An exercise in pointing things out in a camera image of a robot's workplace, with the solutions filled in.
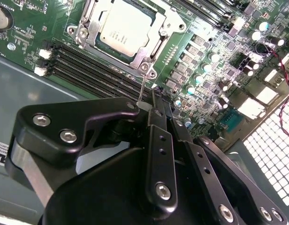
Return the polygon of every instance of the perforated metal grille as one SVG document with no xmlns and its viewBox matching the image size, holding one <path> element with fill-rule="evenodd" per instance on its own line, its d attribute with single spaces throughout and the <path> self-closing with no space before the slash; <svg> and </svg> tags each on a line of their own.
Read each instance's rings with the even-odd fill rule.
<svg viewBox="0 0 289 225">
<path fill-rule="evenodd" d="M 277 109 L 244 144 L 286 205 L 289 205 L 289 137 L 279 126 Z M 289 104 L 283 114 L 289 132 Z"/>
</svg>

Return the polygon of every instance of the sticker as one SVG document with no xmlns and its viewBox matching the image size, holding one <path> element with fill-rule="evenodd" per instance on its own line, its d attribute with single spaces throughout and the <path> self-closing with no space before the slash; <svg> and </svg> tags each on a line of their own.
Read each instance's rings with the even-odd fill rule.
<svg viewBox="0 0 289 225">
<path fill-rule="evenodd" d="M 4 166 L 9 146 L 0 142 L 0 165 Z"/>
</svg>

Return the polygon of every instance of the silver screw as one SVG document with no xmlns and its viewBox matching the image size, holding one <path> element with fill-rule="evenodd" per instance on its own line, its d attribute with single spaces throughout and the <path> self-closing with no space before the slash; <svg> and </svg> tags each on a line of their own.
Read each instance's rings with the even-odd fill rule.
<svg viewBox="0 0 289 225">
<path fill-rule="evenodd" d="M 224 205 L 220 205 L 221 215 L 229 222 L 232 223 L 234 221 L 233 214 L 231 211 Z"/>
<path fill-rule="evenodd" d="M 71 130 L 63 130 L 60 133 L 60 138 L 66 143 L 74 143 L 77 140 L 77 135 Z"/>
<path fill-rule="evenodd" d="M 274 216 L 275 216 L 280 222 L 283 221 L 281 215 L 280 215 L 276 210 L 272 210 L 272 212 L 273 212 Z"/>
<path fill-rule="evenodd" d="M 130 102 L 127 103 L 127 107 L 129 107 L 130 109 L 135 109 L 135 106 Z"/>
<path fill-rule="evenodd" d="M 45 115 L 36 115 L 33 117 L 33 123 L 40 127 L 46 127 L 50 125 L 51 120 Z"/>
<path fill-rule="evenodd" d="M 262 212 L 262 215 L 264 218 L 267 219 L 267 221 L 272 221 L 271 215 L 266 211 L 264 208 L 260 207 L 260 211 Z"/>
<path fill-rule="evenodd" d="M 207 145 L 209 145 L 209 141 L 206 139 L 206 138 L 201 138 L 201 140 L 202 140 L 202 142 L 204 143 L 204 144 L 207 144 Z"/>
<path fill-rule="evenodd" d="M 183 126 L 182 122 L 180 120 L 176 120 L 176 123 L 179 125 L 179 126 Z"/>
<path fill-rule="evenodd" d="M 161 112 L 159 112 L 159 110 L 157 110 L 157 109 L 155 110 L 155 113 L 159 116 L 162 116 Z"/>
<path fill-rule="evenodd" d="M 163 200 L 168 200 L 171 197 L 170 190 L 164 184 L 157 184 L 156 185 L 156 193 Z"/>
<path fill-rule="evenodd" d="M 7 44 L 7 48 L 8 48 L 10 51 L 15 51 L 16 45 L 13 44 L 13 43 L 8 43 L 8 44 Z"/>
<path fill-rule="evenodd" d="M 81 28 L 79 31 L 79 34 L 80 34 L 81 38 L 86 38 L 88 35 L 87 29 Z"/>
<path fill-rule="evenodd" d="M 141 69 L 142 69 L 143 71 L 148 71 L 149 65 L 148 65 L 147 63 L 143 63 L 143 64 L 141 65 Z"/>
</svg>

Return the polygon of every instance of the red wire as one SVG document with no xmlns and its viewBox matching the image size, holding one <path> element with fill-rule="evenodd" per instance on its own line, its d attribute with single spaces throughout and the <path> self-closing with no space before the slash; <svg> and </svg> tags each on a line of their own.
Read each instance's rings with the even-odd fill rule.
<svg viewBox="0 0 289 225">
<path fill-rule="evenodd" d="M 274 55 L 274 57 L 276 57 L 279 60 L 281 68 L 283 70 L 283 75 L 284 75 L 284 78 L 285 78 L 285 82 L 286 82 L 286 84 L 289 87 L 289 74 L 287 73 L 287 71 L 285 69 L 285 66 L 282 63 L 281 58 L 279 57 L 279 55 L 277 53 L 274 52 L 274 50 L 271 50 L 271 53 Z M 284 108 L 286 107 L 286 105 L 288 104 L 288 102 L 289 102 L 289 95 L 286 98 L 286 100 L 284 101 L 283 105 L 281 106 L 281 110 L 280 110 L 280 113 L 279 113 L 279 118 L 280 118 L 281 130 L 289 137 L 289 132 L 283 127 L 283 111 L 284 111 Z"/>
</svg>

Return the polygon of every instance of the motherboard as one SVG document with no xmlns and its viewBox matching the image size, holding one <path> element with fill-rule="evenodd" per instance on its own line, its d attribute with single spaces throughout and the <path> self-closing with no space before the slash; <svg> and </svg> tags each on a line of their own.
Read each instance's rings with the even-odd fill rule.
<svg viewBox="0 0 289 225">
<path fill-rule="evenodd" d="M 159 86 L 222 149 L 288 95 L 269 49 L 289 73 L 289 0 L 0 0 L 1 57 L 89 99 Z"/>
</svg>

